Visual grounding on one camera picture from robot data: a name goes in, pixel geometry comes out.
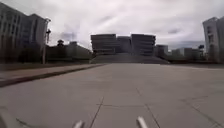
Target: street lamp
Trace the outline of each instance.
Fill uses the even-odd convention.
[[[50,19],[48,19],[48,18],[46,18],[45,19],[45,23],[46,23],[46,29],[47,29],[47,31],[46,31],[46,33],[45,33],[45,42],[44,42],[44,46],[43,46],[43,55],[42,55],[42,63],[43,64],[45,64],[46,63],[46,44],[48,44],[48,42],[49,42],[49,37],[50,37],[50,33],[51,33],[51,30],[50,29],[48,29],[48,24],[49,24],[49,22],[51,22],[51,20]]]

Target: office building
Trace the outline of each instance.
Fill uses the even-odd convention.
[[[155,56],[165,59],[168,55],[168,45],[156,45],[154,51]]]
[[[120,49],[116,34],[91,35],[93,52],[96,55],[116,54]]]
[[[118,36],[117,42],[120,44],[120,49],[122,53],[132,53],[132,44],[131,44],[131,37],[129,36]]]
[[[203,22],[208,59],[224,61],[224,17],[213,17]]]
[[[156,37],[153,35],[132,34],[131,42],[134,54],[153,56]]]
[[[92,35],[91,40],[93,52],[96,55],[129,53],[153,56],[156,37],[144,34],[132,34],[131,37],[101,34]]]
[[[24,47],[40,51],[46,29],[44,18],[25,15],[0,2],[0,59],[17,60]]]

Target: pavement tile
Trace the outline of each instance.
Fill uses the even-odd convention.
[[[138,92],[109,91],[106,93],[103,105],[112,106],[144,106]]]
[[[214,128],[216,124],[183,102],[148,105],[161,128]]]
[[[211,120],[218,122],[224,127],[224,93],[211,94],[198,99],[187,100],[195,109],[199,110]]]
[[[158,128],[145,107],[101,106],[93,128],[137,128],[136,119],[144,117],[149,128]]]

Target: concrete pavement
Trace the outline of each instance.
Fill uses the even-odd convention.
[[[110,64],[0,89],[0,106],[38,128],[223,128],[224,70]]]
[[[1,71],[0,72],[0,87],[17,84],[21,82],[26,82],[26,81],[31,81],[35,79],[61,75],[61,74],[69,73],[69,72],[94,68],[97,66],[101,66],[101,65],[83,64],[83,65],[72,65],[72,66],[50,67],[50,68],[39,68],[39,69]]]

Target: cloud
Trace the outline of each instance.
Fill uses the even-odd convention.
[[[90,48],[90,34],[154,34],[159,44],[203,41],[202,22],[221,17],[223,0],[2,0],[52,19],[51,44],[63,33]]]

